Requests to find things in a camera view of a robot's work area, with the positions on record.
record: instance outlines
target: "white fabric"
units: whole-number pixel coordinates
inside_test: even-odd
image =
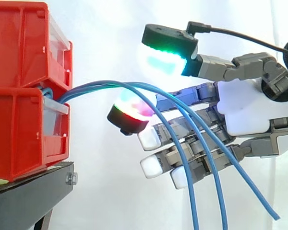
[[[138,62],[137,51],[146,23],[183,29],[189,20],[193,20],[274,42],[269,0],[47,2],[52,16],[73,42],[74,86],[111,79],[145,81],[172,91],[204,82],[195,78],[169,79],[145,74]],[[211,33],[197,37],[198,52],[206,55],[232,59],[250,52],[275,54],[227,35]],[[187,190],[176,190],[168,174],[146,179],[139,162],[151,153],[142,150],[137,136],[125,137],[107,121],[106,116],[119,92],[95,92],[70,102],[72,133],[69,160],[75,161],[79,183],[54,208],[50,230],[191,230]],[[271,159],[245,159],[242,162],[270,203],[274,194],[274,164]],[[279,170],[286,181],[288,167]],[[229,229],[272,229],[271,218],[236,170],[228,167],[220,177]],[[221,229],[212,176],[194,187],[200,229]],[[283,192],[282,188],[277,190],[276,198],[278,192]],[[285,216],[286,208],[278,206],[277,210]],[[277,223],[279,229],[288,229],[282,228],[281,223]]]
[[[271,2],[276,44],[284,46],[288,42],[288,0]],[[274,222],[273,230],[288,230],[288,151],[276,159],[275,209],[282,219]]]

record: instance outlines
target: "black metal bracket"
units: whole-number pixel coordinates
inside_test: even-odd
[[[38,224],[73,186],[66,179],[73,162],[61,162],[38,175],[0,185],[0,230],[25,230]]]
[[[50,218],[52,210],[50,210],[42,219],[40,219],[34,226],[34,230],[48,230],[50,224]]]

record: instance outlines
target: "screw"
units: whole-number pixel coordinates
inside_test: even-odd
[[[69,172],[66,176],[66,184],[76,185],[78,183],[78,173]]]

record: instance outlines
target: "wire bundle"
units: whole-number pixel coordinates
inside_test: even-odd
[[[53,98],[53,91],[51,88],[42,88],[38,87],[42,91],[43,96],[48,97],[48,98]]]
[[[227,216],[226,216],[226,209],[225,209],[225,202],[223,198],[223,193],[222,193],[222,188],[221,188],[221,183],[220,179],[218,176],[217,168],[214,163],[212,154],[210,152],[210,149],[201,134],[199,128],[196,126],[193,120],[198,122],[203,129],[206,131],[206,133],[211,137],[211,139],[221,148],[221,150],[225,153],[225,155],[228,157],[230,162],[234,165],[234,167],[238,170],[240,175],[243,177],[245,182],[250,186],[250,188],[253,190],[257,198],[260,200],[262,205],[265,207],[267,212],[275,219],[279,219],[279,215],[272,209],[272,207],[269,205],[269,203],[266,201],[264,196],[261,194],[259,189],[256,187],[254,182],[250,179],[250,177],[247,175],[247,173],[243,170],[243,168],[240,166],[239,162],[235,159],[235,157],[231,154],[231,152],[228,150],[228,148],[224,145],[224,143],[210,130],[208,125],[195,113],[192,109],[190,109],[185,103],[180,101],[179,99],[175,98],[174,96],[162,91],[161,89],[149,85],[146,83],[140,83],[140,82],[118,82],[118,81],[112,81],[112,80],[101,80],[101,81],[96,81],[92,83],[88,83],[79,87],[76,87],[69,92],[65,93],[61,98],[58,99],[60,103],[65,103],[68,100],[75,98],[77,96],[89,93],[89,92],[94,92],[97,90],[101,89],[109,89],[109,88],[117,88],[117,87],[123,87],[126,88],[133,93],[137,94],[144,102],[146,102],[154,111],[154,113],[159,117],[159,119],[164,123],[165,127],[168,129],[173,142],[175,143],[177,150],[180,154],[183,167],[186,173],[186,178],[187,178],[187,183],[188,183],[188,190],[189,190],[189,196],[190,196],[190,204],[191,204],[191,212],[192,212],[192,220],[193,220],[193,228],[194,230],[199,229],[198,225],[198,218],[197,218],[197,211],[196,211],[196,203],[195,203],[195,196],[194,196],[194,188],[193,188],[193,182],[192,182],[192,174],[191,170],[188,164],[188,160],[184,154],[184,151],[182,149],[182,146],[177,139],[174,130],[172,127],[169,125],[167,120],[164,118],[164,116],[161,114],[160,111],[150,102],[149,99],[147,99],[141,92],[139,92],[136,88],[144,89],[147,91],[151,91],[154,93],[158,93],[169,100],[171,100],[174,104],[176,104],[177,108],[179,111],[182,113],[182,115],[187,119],[187,121],[190,123],[191,127],[193,128],[194,132],[196,133],[197,137],[199,138],[206,154],[207,158],[209,160],[209,163],[212,168],[212,173],[214,175],[215,183],[216,183],[216,191],[218,195],[218,200],[219,200],[219,206],[220,206],[220,211],[221,211],[221,217],[222,217],[222,226],[223,230],[228,229],[228,223],[227,223]]]

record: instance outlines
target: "red storage bin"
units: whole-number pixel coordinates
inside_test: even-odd
[[[13,181],[68,158],[69,107],[39,89],[0,88],[0,179]]]
[[[0,87],[72,88],[72,44],[42,2],[0,1]]]

